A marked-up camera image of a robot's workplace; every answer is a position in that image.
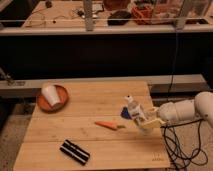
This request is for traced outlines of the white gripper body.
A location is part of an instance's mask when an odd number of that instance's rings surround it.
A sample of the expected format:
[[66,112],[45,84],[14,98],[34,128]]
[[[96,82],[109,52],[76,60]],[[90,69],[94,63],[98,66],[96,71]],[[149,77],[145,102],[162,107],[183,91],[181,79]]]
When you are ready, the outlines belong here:
[[165,103],[157,110],[157,115],[165,122],[173,122],[175,119],[175,106],[173,103]]

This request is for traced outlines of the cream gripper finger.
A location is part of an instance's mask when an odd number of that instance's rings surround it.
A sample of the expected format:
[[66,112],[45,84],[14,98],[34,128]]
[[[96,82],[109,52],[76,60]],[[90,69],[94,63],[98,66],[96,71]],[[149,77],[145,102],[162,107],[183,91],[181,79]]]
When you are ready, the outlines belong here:
[[159,107],[152,107],[152,108],[147,108],[145,109],[145,114],[148,116],[156,115]]
[[162,121],[161,119],[154,119],[154,120],[151,120],[151,121],[146,121],[144,122],[141,127],[144,129],[144,130],[152,130],[154,128],[159,128],[161,127],[162,125],[164,125],[165,122]]

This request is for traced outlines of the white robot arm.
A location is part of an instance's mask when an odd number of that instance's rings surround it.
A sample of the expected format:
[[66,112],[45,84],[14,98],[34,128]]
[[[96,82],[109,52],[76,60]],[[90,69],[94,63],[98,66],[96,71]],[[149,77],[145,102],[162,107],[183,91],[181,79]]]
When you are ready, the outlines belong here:
[[193,99],[168,102],[156,111],[156,117],[145,121],[141,127],[145,130],[174,124],[195,118],[204,119],[213,128],[213,93],[200,92]]

